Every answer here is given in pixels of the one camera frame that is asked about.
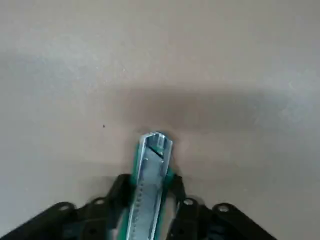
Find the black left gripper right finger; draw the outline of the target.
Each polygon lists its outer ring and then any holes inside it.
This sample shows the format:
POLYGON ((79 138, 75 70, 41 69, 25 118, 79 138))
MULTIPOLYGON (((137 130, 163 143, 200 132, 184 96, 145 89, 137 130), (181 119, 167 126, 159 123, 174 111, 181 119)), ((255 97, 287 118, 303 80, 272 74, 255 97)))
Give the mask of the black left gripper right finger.
POLYGON ((274 240, 275 237, 236 206, 222 202, 209 208, 186 195, 183 178, 174 174, 168 182, 176 212, 167 240, 274 240))

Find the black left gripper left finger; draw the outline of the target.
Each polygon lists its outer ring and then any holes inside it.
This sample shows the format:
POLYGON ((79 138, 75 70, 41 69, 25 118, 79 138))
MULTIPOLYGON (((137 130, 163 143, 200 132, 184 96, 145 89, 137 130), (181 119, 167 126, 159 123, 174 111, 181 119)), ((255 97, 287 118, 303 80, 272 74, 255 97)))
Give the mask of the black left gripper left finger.
POLYGON ((111 231, 128 207, 134 187, 131 175, 123 173, 113 182, 107 195, 82 207, 59 202, 11 230, 3 240, 110 240, 111 231))

